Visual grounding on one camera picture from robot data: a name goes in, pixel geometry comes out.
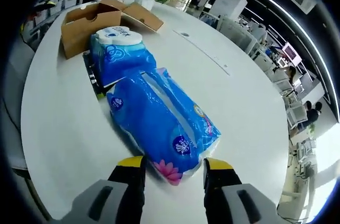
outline cardboard box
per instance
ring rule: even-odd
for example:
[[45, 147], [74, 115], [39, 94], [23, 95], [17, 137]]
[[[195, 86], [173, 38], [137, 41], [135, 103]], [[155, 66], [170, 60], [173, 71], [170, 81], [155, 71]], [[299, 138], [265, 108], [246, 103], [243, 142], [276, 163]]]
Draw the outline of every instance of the cardboard box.
[[137, 3], [126, 6], [117, 0], [101, 0], [72, 10], [61, 27], [66, 59], [88, 50], [90, 36], [98, 30], [121, 25], [122, 12], [154, 31], [163, 25], [163, 21]]

